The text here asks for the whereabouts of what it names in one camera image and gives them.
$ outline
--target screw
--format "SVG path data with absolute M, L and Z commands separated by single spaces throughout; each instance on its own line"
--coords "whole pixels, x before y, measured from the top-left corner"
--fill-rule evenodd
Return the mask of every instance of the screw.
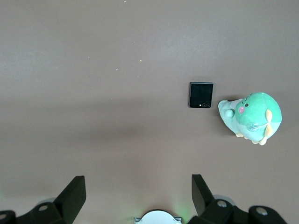
M 6 214 L 1 214 L 1 215 L 0 215 L 0 220 L 5 219 L 6 216 L 7 216 Z
M 260 215 L 262 215 L 262 216 L 266 216 L 266 215 L 268 215 L 266 209 L 263 209 L 263 208 L 261 208 L 261 207 L 257 207 L 257 208 L 256 208 L 256 211 L 258 212 L 258 214 L 260 214 Z
M 226 203 L 224 202 L 224 201 L 218 201 L 217 202 L 217 205 L 219 206 L 219 207 L 223 207 L 223 208 L 226 208 Z

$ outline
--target green plush toy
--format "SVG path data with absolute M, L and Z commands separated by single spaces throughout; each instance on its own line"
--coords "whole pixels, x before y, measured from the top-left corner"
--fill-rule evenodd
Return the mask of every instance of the green plush toy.
M 254 144 L 266 144 L 282 121 L 278 103 L 264 92 L 231 102 L 223 100 L 218 108 L 225 125 L 237 137 L 250 139 Z

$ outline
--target plush toy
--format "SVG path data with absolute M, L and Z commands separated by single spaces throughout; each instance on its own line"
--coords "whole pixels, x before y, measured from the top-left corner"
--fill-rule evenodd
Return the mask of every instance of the plush toy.
M 266 144 L 282 121 L 278 103 L 264 92 L 231 102 L 223 100 L 218 108 L 225 125 L 237 137 L 250 139 L 253 144 Z

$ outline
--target pink cheek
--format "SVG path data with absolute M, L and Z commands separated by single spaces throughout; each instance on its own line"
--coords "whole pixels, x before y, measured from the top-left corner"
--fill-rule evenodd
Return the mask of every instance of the pink cheek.
M 241 106 L 241 107 L 239 108 L 239 113 L 243 113 L 244 110 L 245 110 L 245 108 L 244 108 L 243 106 Z

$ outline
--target black smartphone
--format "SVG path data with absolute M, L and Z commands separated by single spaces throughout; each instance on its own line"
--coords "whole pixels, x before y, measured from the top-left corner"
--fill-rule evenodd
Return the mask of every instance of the black smartphone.
M 189 106 L 191 108 L 210 108 L 213 83 L 190 83 Z

